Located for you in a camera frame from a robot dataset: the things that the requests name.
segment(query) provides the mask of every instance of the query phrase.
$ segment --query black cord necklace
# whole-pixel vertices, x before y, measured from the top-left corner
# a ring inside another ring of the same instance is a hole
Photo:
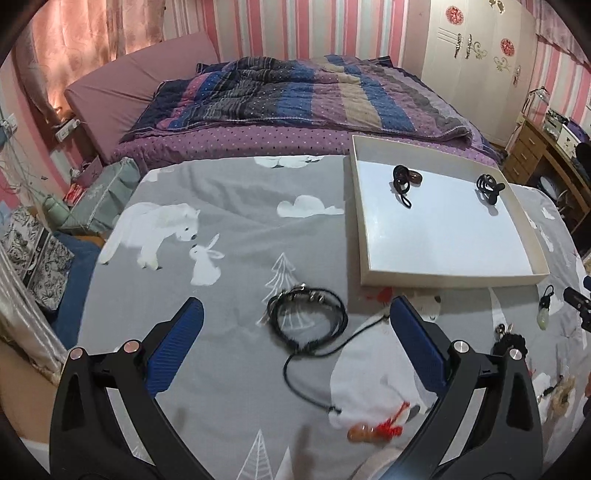
[[[484,195],[489,205],[496,205],[499,194],[505,190],[505,184],[497,183],[491,175],[484,174],[478,177],[476,188]]]
[[[305,301],[307,303],[318,303],[321,305],[328,306],[332,310],[335,310],[337,312],[337,321],[333,322],[330,331],[323,337],[318,338],[316,340],[312,340],[304,345],[300,345],[296,340],[288,337],[279,326],[279,313],[281,308],[284,307],[287,303],[295,301]],[[355,337],[357,337],[364,331],[370,329],[371,327],[377,325],[378,323],[382,322],[383,320],[387,319],[388,316],[384,316],[379,320],[371,323],[370,325],[363,327],[360,331],[354,333],[346,341],[341,343],[338,347],[334,348],[333,350],[318,353],[319,349],[331,344],[338,337],[340,337],[347,328],[347,325],[349,324],[349,316],[347,315],[345,304],[342,302],[342,300],[336,293],[326,288],[311,288],[306,286],[305,284],[302,284],[293,287],[290,291],[282,291],[280,294],[271,297],[269,299],[269,302],[267,303],[267,315],[269,317],[269,325],[273,333],[292,352],[285,361],[285,364],[283,365],[283,380],[285,381],[287,387],[302,400],[305,400],[306,402],[315,405],[318,408],[322,408],[326,410],[328,413],[334,411],[337,412],[337,414],[340,414],[340,408],[337,408],[334,405],[327,405],[325,403],[314,400],[313,398],[303,394],[298,389],[296,389],[287,377],[287,367],[291,360],[294,358],[326,358],[330,355],[333,355],[336,352],[339,352]]]
[[[394,178],[392,184],[394,185],[394,190],[400,195],[400,201],[406,208],[411,208],[413,204],[410,203],[410,200],[406,197],[406,194],[410,190],[409,169],[404,165],[398,165],[394,167],[392,176]]]

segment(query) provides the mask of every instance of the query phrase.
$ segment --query white tray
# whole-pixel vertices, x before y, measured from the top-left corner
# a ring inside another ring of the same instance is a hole
[[[549,275],[540,243],[502,173],[432,148],[353,136],[351,154],[359,226],[361,282],[429,288],[537,284]],[[423,175],[407,194],[392,188],[392,170]],[[482,174],[507,187],[496,206],[476,188]]]

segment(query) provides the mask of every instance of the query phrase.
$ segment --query purple mattress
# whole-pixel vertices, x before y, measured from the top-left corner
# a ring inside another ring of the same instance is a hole
[[[188,160],[266,155],[348,155],[352,145],[351,135],[354,134],[355,132],[347,130],[264,125],[206,128],[177,135],[139,138],[119,144],[111,161],[131,157],[145,174],[153,168]],[[466,145],[466,141],[461,138],[444,143],[400,137],[384,138],[435,148],[496,167],[495,160]]]

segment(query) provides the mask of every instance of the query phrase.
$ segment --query black hair tie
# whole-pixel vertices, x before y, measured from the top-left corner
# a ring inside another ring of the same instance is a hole
[[[394,190],[400,195],[400,201],[406,208],[413,206],[410,200],[406,198],[406,194],[410,190],[410,171],[404,165],[397,165],[392,172],[394,181]]]
[[[484,195],[489,205],[496,205],[499,194],[505,190],[505,184],[497,183],[491,175],[484,174],[478,177],[476,188]]]

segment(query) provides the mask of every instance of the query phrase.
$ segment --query white horse print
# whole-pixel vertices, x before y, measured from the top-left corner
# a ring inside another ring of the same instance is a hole
[[[117,226],[99,255],[99,263],[106,264],[119,248],[139,248],[138,265],[151,270],[158,269],[156,256],[162,242],[176,236],[181,242],[195,240],[199,223],[199,210],[186,203],[180,205],[156,205],[140,202],[127,208],[117,221]]]

